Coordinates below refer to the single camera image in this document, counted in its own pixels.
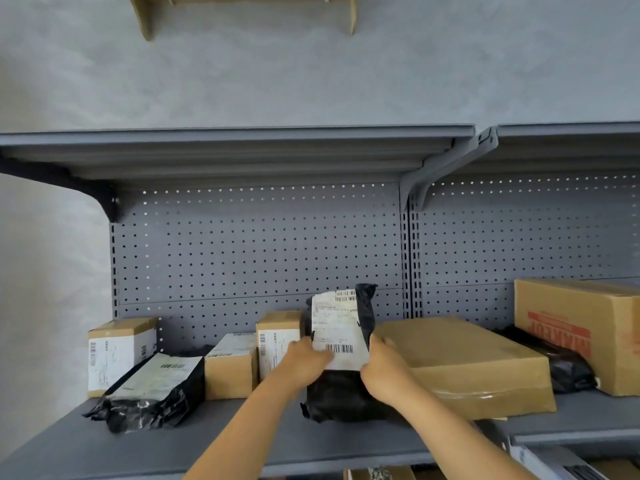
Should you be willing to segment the person's left hand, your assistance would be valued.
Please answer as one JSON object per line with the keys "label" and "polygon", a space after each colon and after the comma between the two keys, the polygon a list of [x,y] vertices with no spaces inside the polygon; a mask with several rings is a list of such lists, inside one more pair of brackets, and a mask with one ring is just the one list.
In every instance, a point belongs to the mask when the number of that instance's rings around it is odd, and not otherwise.
{"label": "person's left hand", "polygon": [[332,350],[316,350],[311,338],[303,337],[288,345],[286,354],[272,372],[277,384],[292,397],[312,384],[323,373],[311,370],[311,352],[332,352]]}

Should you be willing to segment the person's right hand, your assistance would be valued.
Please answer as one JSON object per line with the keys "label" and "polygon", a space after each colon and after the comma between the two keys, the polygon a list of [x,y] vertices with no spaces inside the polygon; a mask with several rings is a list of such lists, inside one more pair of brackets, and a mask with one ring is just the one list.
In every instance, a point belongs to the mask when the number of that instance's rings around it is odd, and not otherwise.
{"label": "person's right hand", "polygon": [[375,399],[396,409],[427,395],[396,348],[375,333],[370,336],[369,361],[362,366],[360,375]]}

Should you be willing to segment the black mailer bag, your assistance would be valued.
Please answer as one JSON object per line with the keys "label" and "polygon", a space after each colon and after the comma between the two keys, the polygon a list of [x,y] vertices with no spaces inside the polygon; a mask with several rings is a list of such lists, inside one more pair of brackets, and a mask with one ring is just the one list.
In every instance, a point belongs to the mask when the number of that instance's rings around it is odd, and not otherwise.
{"label": "black mailer bag", "polygon": [[316,350],[330,349],[334,359],[307,387],[303,416],[323,423],[386,420],[405,426],[395,409],[375,399],[360,376],[369,359],[369,340],[375,329],[371,300],[377,285],[359,283],[354,289],[327,291],[307,300],[305,334]]}
{"label": "black mailer bag", "polygon": [[205,400],[204,355],[155,353],[128,371],[99,398],[85,419],[112,434],[174,428]]}

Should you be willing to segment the person's right forearm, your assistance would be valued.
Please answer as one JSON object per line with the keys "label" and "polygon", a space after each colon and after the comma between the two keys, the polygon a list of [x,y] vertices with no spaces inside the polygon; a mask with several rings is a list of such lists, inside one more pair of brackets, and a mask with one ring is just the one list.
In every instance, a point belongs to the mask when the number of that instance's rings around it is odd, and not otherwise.
{"label": "person's right forearm", "polygon": [[421,387],[404,385],[385,401],[420,435],[447,480],[538,480]]}

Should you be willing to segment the person's left forearm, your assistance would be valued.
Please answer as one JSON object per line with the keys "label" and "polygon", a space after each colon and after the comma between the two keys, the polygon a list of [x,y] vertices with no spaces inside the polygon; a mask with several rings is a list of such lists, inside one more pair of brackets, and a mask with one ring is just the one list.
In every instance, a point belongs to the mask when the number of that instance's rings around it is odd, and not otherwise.
{"label": "person's left forearm", "polygon": [[284,409],[295,396],[288,395],[271,374],[245,400],[183,480],[258,480]]}

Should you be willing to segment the small upright cardboard box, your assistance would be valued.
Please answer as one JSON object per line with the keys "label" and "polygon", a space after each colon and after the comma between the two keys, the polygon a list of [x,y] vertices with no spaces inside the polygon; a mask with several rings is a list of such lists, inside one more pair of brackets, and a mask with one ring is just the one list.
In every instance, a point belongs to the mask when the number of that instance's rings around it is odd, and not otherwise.
{"label": "small upright cardboard box", "polygon": [[303,336],[303,311],[273,311],[256,323],[259,380],[263,381],[277,367],[289,344]]}

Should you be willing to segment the small low cardboard box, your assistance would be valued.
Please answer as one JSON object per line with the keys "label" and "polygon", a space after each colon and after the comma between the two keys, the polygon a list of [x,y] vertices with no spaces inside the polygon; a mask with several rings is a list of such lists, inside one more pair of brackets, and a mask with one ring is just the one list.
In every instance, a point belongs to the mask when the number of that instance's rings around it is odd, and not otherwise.
{"label": "small low cardboard box", "polygon": [[259,384],[254,332],[228,333],[205,356],[205,400],[243,399]]}

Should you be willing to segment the large flat cardboard box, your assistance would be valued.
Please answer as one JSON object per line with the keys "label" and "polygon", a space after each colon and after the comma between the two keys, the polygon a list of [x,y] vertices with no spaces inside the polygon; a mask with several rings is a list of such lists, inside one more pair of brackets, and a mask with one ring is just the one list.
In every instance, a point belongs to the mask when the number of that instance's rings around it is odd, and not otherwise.
{"label": "large flat cardboard box", "polygon": [[557,410],[546,356],[454,316],[382,322],[418,383],[468,420]]}

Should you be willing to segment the long grey metal lower shelf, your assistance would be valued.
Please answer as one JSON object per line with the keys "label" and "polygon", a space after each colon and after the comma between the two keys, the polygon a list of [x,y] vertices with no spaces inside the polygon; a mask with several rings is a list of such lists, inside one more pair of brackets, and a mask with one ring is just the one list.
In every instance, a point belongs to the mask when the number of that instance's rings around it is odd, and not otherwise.
{"label": "long grey metal lower shelf", "polygon": [[249,400],[205,402],[177,428],[116,435],[81,416],[87,401],[0,462],[0,480],[107,480],[182,475],[244,478],[462,459],[437,426],[436,453],[409,426],[315,423],[297,401],[259,389]]}

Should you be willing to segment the long grey metal shelf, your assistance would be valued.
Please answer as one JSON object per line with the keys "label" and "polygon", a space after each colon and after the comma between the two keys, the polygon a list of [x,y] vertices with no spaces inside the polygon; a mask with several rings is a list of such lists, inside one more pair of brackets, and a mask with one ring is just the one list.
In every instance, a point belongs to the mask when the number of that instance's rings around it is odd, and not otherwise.
{"label": "long grey metal shelf", "polygon": [[473,125],[32,132],[0,134],[0,154],[119,183],[399,175],[475,135]]}
{"label": "long grey metal shelf", "polygon": [[0,462],[0,480],[107,480],[182,475],[244,478],[462,459],[437,426],[436,453],[409,426],[315,423],[297,401],[259,389],[249,400],[205,402],[177,428],[116,435],[81,416],[87,401]]}

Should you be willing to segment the brown carton with open flap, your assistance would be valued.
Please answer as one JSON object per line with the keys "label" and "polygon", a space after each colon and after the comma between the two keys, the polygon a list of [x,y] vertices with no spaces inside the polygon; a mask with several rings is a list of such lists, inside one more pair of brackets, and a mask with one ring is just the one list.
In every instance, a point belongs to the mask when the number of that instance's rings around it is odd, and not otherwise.
{"label": "brown carton with open flap", "polygon": [[410,466],[345,469],[342,480],[416,480]]}

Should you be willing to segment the wide grey pegboard panel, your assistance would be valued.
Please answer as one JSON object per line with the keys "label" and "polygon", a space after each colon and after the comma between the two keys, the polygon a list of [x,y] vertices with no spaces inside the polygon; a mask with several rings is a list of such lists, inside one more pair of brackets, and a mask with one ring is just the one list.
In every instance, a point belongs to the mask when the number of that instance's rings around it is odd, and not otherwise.
{"label": "wide grey pegboard panel", "polygon": [[156,317],[176,353],[270,311],[376,284],[376,322],[410,316],[395,183],[146,188],[111,225],[113,318]]}

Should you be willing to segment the black mailer bag, wide label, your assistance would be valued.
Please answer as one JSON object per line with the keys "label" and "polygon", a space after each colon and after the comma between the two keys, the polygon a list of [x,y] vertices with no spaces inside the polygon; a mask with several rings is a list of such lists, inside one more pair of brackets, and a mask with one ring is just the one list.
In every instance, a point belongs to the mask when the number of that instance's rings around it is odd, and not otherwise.
{"label": "black mailer bag, wide label", "polygon": [[85,419],[112,434],[174,428],[205,400],[204,355],[155,353],[128,371],[99,398]]}

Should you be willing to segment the plain black plastic bag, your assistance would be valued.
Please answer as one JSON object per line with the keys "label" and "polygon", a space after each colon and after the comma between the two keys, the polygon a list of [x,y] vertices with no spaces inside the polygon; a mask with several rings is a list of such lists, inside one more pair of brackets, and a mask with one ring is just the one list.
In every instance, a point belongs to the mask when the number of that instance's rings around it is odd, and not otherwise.
{"label": "plain black plastic bag", "polygon": [[514,325],[492,331],[546,356],[555,394],[574,394],[599,388],[594,370],[578,352],[536,337]]}

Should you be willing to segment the narrow grey pegboard panel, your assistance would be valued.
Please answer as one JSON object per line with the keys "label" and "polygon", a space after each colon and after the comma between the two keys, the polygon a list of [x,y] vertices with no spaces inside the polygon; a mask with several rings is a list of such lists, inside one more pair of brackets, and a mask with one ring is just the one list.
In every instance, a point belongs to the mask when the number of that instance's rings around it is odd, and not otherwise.
{"label": "narrow grey pegboard panel", "polygon": [[640,170],[451,176],[410,222],[412,317],[502,328],[517,278],[640,286]]}

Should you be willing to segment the labelled cardboard box, white wrap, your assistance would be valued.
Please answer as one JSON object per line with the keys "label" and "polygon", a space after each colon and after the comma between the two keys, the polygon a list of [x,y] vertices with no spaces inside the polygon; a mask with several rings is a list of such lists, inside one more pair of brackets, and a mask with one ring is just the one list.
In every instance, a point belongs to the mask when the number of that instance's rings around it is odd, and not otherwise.
{"label": "labelled cardboard box, white wrap", "polygon": [[119,319],[87,334],[88,398],[100,397],[135,365],[157,350],[156,317]]}

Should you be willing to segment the white parcel packet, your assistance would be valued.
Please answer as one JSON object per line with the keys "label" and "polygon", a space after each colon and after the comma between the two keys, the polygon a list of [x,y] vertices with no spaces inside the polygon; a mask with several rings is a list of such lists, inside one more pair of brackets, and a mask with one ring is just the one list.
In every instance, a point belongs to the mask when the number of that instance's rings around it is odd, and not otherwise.
{"label": "white parcel packet", "polygon": [[509,452],[539,480],[610,480],[564,447],[528,448],[512,445]]}

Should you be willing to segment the short grey metal lower shelf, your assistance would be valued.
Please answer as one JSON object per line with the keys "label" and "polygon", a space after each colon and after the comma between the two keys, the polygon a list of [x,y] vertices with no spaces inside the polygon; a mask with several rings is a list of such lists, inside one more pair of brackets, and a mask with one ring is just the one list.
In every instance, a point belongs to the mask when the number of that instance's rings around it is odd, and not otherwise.
{"label": "short grey metal lower shelf", "polygon": [[510,417],[495,425],[511,445],[640,445],[640,397],[591,390],[557,395],[556,407],[556,412]]}

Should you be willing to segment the short grey metal shelf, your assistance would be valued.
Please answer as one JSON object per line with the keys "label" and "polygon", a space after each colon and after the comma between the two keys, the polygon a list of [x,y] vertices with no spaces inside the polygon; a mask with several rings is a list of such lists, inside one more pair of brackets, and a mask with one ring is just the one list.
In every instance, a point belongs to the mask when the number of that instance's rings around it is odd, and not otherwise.
{"label": "short grey metal shelf", "polygon": [[495,425],[511,445],[640,445],[640,397],[591,390],[557,395],[556,407],[556,412],[510,417]]}
{"label": "short grey metal shelf", "polygon": [[496,149],[468,173],[640,171],[640,121],[496,126]]}

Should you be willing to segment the red printed cardboard box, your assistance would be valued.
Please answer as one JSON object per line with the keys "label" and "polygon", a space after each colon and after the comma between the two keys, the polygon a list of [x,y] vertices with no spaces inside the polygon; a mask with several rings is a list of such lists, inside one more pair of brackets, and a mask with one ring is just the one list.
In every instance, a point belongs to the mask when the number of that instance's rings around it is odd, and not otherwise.
{"label": "red printed cardboard box", "polygon": [[580,354],[601,391],[640,397],[640,282],[516,279],[515,325]]}

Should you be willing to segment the long grey metal upper shelf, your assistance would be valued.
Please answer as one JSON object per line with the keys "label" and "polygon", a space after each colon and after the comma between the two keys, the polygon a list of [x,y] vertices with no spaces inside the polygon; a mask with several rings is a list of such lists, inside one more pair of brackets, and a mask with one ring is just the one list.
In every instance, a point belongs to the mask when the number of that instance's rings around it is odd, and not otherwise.
{"label": "long grey metal upper shelf", "polygon": [[0,134],[0,154],[119,183],[399,175],[475,135],[473,125],[32,132]]}

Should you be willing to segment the short grey metal upper shelf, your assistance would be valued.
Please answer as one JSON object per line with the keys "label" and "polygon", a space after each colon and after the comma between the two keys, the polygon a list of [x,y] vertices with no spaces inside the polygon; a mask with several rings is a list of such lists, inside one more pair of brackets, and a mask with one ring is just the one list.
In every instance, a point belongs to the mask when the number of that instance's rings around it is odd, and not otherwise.
{"label": "short grey metal upper shelf", "polygon": [[468,173],[640,171],[640,121],[496,126],[496,149]]}

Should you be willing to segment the grey slotted upright post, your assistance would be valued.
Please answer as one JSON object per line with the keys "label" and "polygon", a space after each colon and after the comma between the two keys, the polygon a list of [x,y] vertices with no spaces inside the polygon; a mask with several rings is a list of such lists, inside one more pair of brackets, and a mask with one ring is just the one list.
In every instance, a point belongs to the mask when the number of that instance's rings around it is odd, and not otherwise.
{"label": "grey slotted upright post", "polygon": [[415,197],[410,194],[402,217],[403,313],[404,319],[423,314],[420,251],[420,216]]}

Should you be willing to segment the grey shelf bracket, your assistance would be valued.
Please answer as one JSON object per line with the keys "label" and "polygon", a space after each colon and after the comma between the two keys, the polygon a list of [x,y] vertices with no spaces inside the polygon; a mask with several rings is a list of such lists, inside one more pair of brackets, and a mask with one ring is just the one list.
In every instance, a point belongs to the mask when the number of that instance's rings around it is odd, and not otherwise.
{"label": "grey shelf bracket", "polygon": [[452,149],[427,158],[422,167],[404,174],[399,181],[399,196],[403,210],[407,210],[410,197],[422,210],[426,204],[429,187],[462,167],[492,152],[499,145],[497,126],[485,129],[478,136],[464,141],[455,140]]}

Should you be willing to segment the black shelf bracket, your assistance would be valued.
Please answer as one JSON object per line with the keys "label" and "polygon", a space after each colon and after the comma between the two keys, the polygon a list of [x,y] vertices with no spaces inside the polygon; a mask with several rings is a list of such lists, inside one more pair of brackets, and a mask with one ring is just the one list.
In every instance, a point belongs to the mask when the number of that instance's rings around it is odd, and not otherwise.
{"label": "black shelf bracket", "polygon": [[78,191],[94,198],[109,222],[121,217],[116,186],[107,180],[88,180],[73,176],[70,170],[48,162],[27,162],[0,154],[0,174]]}

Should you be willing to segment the wooden wall shelf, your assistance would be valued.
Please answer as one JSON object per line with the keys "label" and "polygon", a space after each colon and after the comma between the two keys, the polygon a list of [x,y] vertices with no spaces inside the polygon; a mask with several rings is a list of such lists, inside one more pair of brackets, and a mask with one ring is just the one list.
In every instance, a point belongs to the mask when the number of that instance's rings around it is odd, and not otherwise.
{"label": "wooden wall shelf", "polygon": [[357,24],[358,0],[129,0],[136,18],[140,32],[146,41],[154,38],[154,17],[156,9],[165,2],[174,6],[175,4],[225,4],[236,2],[258,2],[258,3],[297,3],[297,2],[344,2],[349,6],[349,33],[354,34]]}

